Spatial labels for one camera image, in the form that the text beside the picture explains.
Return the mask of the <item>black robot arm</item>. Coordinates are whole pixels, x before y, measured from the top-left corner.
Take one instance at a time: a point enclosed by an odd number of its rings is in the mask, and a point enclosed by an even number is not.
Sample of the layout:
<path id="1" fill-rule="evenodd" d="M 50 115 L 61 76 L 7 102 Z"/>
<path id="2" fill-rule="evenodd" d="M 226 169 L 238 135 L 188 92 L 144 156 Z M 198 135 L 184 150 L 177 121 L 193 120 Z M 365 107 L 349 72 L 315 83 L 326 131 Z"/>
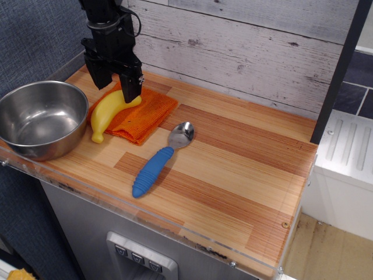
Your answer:
<path id="1" fill-rule="evenodd" d="M 85 64 L 97 88 L 103 89 L 117 74 L 126 103 L 141 95 L 142 63 L 134 54 L 135 38 L 142 25 L 134 31 L 132 18 L 137 14 L 119 1 L 80 1 L 86 12 L 92 38 L 84 38 Z"/>

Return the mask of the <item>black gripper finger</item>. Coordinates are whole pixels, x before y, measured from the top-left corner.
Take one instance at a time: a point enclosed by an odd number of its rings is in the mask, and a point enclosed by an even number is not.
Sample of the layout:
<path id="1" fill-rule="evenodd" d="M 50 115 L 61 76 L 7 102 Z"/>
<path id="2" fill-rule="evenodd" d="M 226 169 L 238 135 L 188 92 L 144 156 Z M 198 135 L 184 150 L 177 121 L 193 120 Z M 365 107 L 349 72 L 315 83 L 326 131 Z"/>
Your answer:
<path id="1" fill-rule="evenodd" d="M 111 64 L 113 59 L 85 57 L 89 74 L 98 89 L 103 89 L 112 82 Z"/>
<path id="2" fill-rule="evenodd" d="M 142 92 L 143 74 L 133 75 L 122 74 L 119 76 L 125 103 L 134 101 Z"/>

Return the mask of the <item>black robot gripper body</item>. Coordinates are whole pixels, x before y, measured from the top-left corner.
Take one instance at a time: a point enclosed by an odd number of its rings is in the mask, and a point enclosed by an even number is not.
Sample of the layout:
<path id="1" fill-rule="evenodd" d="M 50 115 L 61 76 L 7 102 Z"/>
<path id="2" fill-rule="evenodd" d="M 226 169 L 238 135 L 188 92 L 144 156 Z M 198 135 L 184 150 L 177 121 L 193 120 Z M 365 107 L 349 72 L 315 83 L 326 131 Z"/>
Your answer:
<path id="1" fill-rule="evenodd" d="M 87 22 L 92 38 L 84 38 L 85 57 L 114 60 L 112 72 L 120 75 L 142 73 L 142 63 L 134 54 L 136 33 L 131 17 L 118 17 L 109 22 Z"/>

